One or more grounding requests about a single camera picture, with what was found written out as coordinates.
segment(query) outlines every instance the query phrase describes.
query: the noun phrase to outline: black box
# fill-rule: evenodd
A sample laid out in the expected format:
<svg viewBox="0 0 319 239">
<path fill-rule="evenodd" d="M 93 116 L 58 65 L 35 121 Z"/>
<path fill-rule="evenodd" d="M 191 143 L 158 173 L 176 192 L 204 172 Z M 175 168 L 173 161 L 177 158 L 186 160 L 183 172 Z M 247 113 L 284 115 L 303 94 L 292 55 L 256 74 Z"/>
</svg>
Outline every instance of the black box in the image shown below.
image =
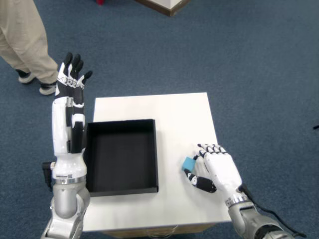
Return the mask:
<svg viewBox="0 0 319 239">
<path fill-rule="evenodd" d="M 91 196 L 159 191 L 154 119 L 88 123 L 86 142 Z"/>
</svg>

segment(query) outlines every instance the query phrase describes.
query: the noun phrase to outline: blue block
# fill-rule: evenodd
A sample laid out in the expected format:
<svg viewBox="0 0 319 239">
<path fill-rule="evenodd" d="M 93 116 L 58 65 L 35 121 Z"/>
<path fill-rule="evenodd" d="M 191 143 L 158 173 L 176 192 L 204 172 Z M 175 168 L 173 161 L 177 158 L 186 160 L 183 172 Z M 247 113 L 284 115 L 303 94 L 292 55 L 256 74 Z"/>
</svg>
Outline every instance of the blue block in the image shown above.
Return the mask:
<svg viewBox="0 0 319 239">
<path fill-rule="evenodd" d="M 190 172 L 192 172 L 195 167 L 195 163 L 196 163 L 196 160 L 190 157 L 186 157 L 182 166 L 182 170 L 184 171 L 185 169 L 188 169 Z"/>
</svg>

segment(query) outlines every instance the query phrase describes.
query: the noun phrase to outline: black shoe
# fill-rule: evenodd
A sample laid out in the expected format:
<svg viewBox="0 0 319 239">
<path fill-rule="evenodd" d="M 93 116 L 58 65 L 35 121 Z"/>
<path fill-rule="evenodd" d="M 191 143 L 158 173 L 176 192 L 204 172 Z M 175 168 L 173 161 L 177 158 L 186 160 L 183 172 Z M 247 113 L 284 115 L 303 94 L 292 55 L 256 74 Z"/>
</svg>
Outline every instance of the black shoe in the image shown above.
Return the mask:
<svg viewBox="0 0 319 239">
<path fill-rule="evenodd" d="M 44 96 L 48 96 L 51 95 L 53 93 L 55 93 L 55 89 L 56 89 L 56 81 L 51 83 L 51 84 L 46 84 L 46 83 L 41 83 L 40 82 L 40 93 Z"/>
<path fill-rule="evenodd" d="M 33 81 L 33 79 L 35 79 L 35 76 L 29 72 L 29 73 L 26 73 L 22 70 L 16 70 L 19 74 L 19 82 L 22 83 L 22 84 L 29 84 L 31 83 L 31 81 Z"/>
</svg>

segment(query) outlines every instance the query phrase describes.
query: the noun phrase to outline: khaki pants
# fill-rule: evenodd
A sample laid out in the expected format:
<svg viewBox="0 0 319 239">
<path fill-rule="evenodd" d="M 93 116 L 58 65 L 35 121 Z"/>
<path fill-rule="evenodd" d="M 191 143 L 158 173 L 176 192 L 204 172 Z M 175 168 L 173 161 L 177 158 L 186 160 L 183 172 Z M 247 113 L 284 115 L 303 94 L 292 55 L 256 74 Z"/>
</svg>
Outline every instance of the khaki pants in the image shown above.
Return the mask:
<svg viewBox="0 0 319 239">
<path fill-rule="evenodd" d="M 0 56 L 43 83 L 56 81 L 57 64 L 48 55 L 45 29 L 33 0 L 0 0 Z"/>
</svg>

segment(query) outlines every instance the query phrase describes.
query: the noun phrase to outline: person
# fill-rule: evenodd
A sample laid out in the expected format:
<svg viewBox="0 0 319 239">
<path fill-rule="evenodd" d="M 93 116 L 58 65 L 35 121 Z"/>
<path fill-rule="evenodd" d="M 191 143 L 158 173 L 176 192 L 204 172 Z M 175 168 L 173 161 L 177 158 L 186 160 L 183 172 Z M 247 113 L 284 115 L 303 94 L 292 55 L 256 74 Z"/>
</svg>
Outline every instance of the person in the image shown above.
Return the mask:
<svg viewBox="0 0 319 239">
<path fill-rule="evenodd" d="M 0 0 L 0 56 L 18 80 L 40 82 L 40 93 L 55 92 L 57 64 L 48 55 L 45 29 L 33 0 Z"/>
</svg>

